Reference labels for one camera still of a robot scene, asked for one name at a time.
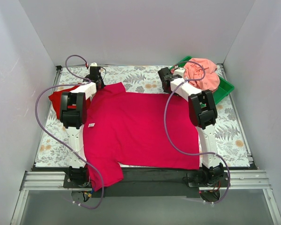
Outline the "magenta t shirt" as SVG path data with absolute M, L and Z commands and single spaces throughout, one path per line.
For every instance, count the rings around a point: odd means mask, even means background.
M 121 165 L 197 170 L 198 156 L 170 144 L 163 116 L 169 96 L 127 92 L 122 83 L 105 86 L 87 103 L 84 152 L 94 189 L 123 179 Z M 186 153 L 199 152 L 199 136 L 189 119 L 188 103 L 173 96 L 167 110 L 171 140 Z

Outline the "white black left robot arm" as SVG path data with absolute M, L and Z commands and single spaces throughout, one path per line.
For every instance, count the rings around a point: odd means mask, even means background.
M 83 85 L 71 91 L 64 91 L 60 98 L 59 119 L 66 129 L 68 145 L 72 149 L 69 157 L 68 179 L 79 187 L 90 183 L 84 154 L 83 128 L 87 120 L 87 103 L 96 91 L 105 86 L 101 76 L 101 67 L 96 63 L 89 66 L 89 75 Z

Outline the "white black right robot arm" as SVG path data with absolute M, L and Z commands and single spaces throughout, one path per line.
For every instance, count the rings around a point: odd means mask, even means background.
M 171 73 L 168 67 L 164 67 L 158 71 L 158 75 L 162 82 L 163 91 L 170 94 L 163 116 L 164 129 L 170 144 L 175 150 L 184 155 L 202 156 L 201 177 L 198 178 L 200 183 L 205 183 L 207 186 L 219 183 L 220 179 L 224 177 L 224 166 L 226 164 L 223 158 L 218 155 L 216 146 L 214 132 L 218 113 L 212 92 L 210 90 L 195 90 L 188 82 L 203 79 L 184 79 L 181 69 L 175 69 L 174 73 Z M 169 103 L 174 94 L 178 94 L 188 103 L 189 118 L 198 132 L 201 153 L 183 152 L 175 146 L 170 138 L 166 119 Z

